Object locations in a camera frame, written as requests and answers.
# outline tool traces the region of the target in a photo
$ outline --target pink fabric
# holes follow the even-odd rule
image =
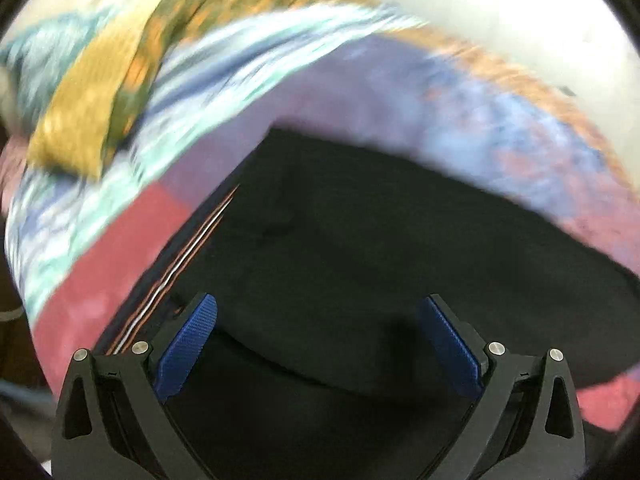
[[[626,374],[578,391],[582,418],[607,431],[620,429],[639,397],[640,381]]]
[[[24,173],[29,141],[21,136],[11,136],[0,153],[0,208],[7,216],[11,199]]]
[[[55,396],[73,353],[94,347],[118,306],[190,215],[189,207],[150,184],[76,262],[33,330],[38,360]]]

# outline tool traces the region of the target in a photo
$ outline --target teal fabric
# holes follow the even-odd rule
[[[116,7],[108,7],[60,14],[28,28],[0,48],[0,64],[14,84],[25,132],[34,131],[63,75],[117,13]]]

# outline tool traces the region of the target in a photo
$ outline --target striped trim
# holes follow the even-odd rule
[[[184,270],[185,266],[193,259],[202,245],[209,239],[213,231],[216,229],[223,217],[222,213],[231,203],[236,189],[238,189],[238,186],[233,188],[218,207],[207,217],[198,231],[193,235],[193,237],[191,237],[180,253],[167,267],[162,278],[157,280],[149,289],[145,299],[142,300],[137,309],[129,316],[129,319],[127,319],[124,327],[114,339],[111,347],[106,351],[107,355],[121,353],[127,350],[133,343],[133,340],[140,329],[155,312],[158,304],[167,295],[172,285],[175,283],[175,280]]]

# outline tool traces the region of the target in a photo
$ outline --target black cloth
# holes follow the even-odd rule
[[[418,476],[468,406],[417,327],[430,293],[512,352],[561,349],[578,387],[640,360],[638,282],[624,267],[508,200],[290,130],[258,147],[172,290],[197,292],[218,300],[218,324],[168,409],[225,480],[309,478],[316,450],[313,478]],[[242,371],[233,348],[262,371]],[[413,462],[396,460],[406,438]]]

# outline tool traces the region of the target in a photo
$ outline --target red fabric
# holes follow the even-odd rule
[[[149,185],[78,259],[49,298],[33,340],[56,396],[73,353],[93,348],[140,275],[190,215],[191,208],[160,184]]]
[[[578,391],[582,418],[607,431],[620,429],[638,397],[640,382],[628,375]]]

